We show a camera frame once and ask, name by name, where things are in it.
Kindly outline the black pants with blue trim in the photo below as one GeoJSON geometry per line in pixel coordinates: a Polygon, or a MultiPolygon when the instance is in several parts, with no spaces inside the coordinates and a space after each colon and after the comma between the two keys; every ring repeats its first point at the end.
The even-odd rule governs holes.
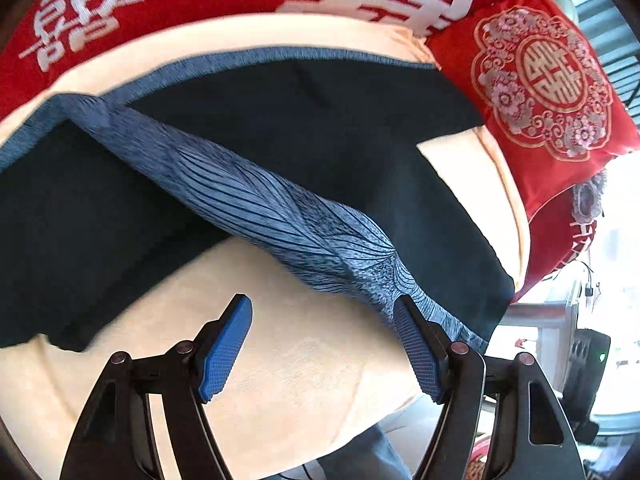
{"type": "Polygon", "coordinates": [[[46,99],[1,151],[1,342],[80,351],[230,236],[385,321],[410,296],[478,351],[512,278],[419,151],[480,124],[434,67],[258,48],[46,99]]]}

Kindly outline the cream sofa seat cushion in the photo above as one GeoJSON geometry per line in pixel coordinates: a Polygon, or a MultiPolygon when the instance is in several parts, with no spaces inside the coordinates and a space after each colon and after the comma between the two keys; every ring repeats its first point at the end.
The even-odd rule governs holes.
{"type": "MultiPolygon", "coordinates": [[[[191,55],[267,46],[346,48],[428,63],[400,25],[314,14],[215,18],[162,30],[81,63],[45,88],[100,94],[191,55]]],[[[237,289],[254,323],[224,392],[207,407],[231,471],[254,479],[333,452],[410,404],[419,387],[400,343],[344,296],[315,292],[260,249],[230,238],[153,288],[80,353],[35,337],[1,353],[1,416],[41,477],[56,478],[108,356],[166,351],[219,314],[237,289]]]]}

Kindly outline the red embroidered cushion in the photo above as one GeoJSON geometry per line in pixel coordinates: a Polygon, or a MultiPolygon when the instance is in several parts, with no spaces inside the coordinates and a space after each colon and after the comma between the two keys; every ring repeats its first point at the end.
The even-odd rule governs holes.
{"type": "Polygon", "coordinates": [[[638,150],[638,128],[596,52],[552,0],[506,0],[427,40],[480,110],[526,214],[638,150]]]}

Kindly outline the person's blue jeans leg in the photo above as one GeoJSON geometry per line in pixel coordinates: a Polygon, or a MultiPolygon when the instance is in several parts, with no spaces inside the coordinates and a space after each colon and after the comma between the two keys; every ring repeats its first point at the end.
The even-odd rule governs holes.
{"type": "Polygon", "coordinates": [[[408,467],[380,426],[358,434],[342,448],[319,457],[326,480],[411,480],[408,467]]]}

